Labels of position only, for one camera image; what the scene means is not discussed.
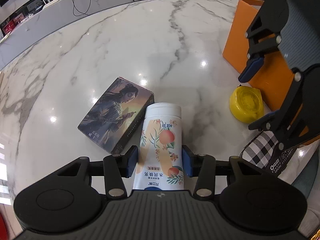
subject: white cap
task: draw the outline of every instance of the white cap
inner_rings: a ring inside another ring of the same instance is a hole
[[[147,107],[145,118],[164,115],[181,118],[181,106],[170,103],[155,103]]]

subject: checkered pouch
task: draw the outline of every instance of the checkered pouch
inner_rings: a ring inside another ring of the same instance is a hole
[[[271,159],[278,140],[271,131],[261,131],[247,144],[240,157],[261,169],[265,169]]]

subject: black circular cover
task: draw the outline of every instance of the black circular cover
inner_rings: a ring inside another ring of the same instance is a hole
[[[101,197],[94,188],[73,177],[55,176],[21,191],[13,207],[22,227],[62,233],[90,222],[100,211]]]
[[[273,177],[244,176],[220,195],[224,215],[240,227],[258,232],[296,229],[307,210],[303,194]]]

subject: white marble tabletop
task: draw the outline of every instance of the white marble tabletop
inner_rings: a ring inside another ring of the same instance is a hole
[[[153,91],[156,102],[180,105],[183,143],[195,153],[217,160],[239,155],[257,131],[229,110],[239,74],[222,51],[237,2],[118,6],[65,26],[14,59],[0,87],[0,182],[9,191],[3,195],[13,203],[22,189],[72,160],[107,155],[77,126],[118,76]],[[140,131],[127,148],[138,145]],[[92,185],[103,193],[101,179]],[[124,180],[130,193],[133,179]],[[186,188],[195,180],[186,179]],[[226,185],[216,178],[216,193]]]

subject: ribbed gray surface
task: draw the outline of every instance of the ribbed gray surface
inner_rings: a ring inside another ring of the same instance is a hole
[[[296,67],[303,72],[311,65],[320,63],[320,40],[295,5],[290,0],[287,3],[289,18],[280,32],[282,42],[278,49],[290,69]]]
[[[305,239],[298,232],[281,236],[256,236],[229,225],[210,202],[190,197],[188,191],[134,191],[125,200],[110,202],[92,224],[72,233],[48,236],[24,231],[18,240],[234,240]]]

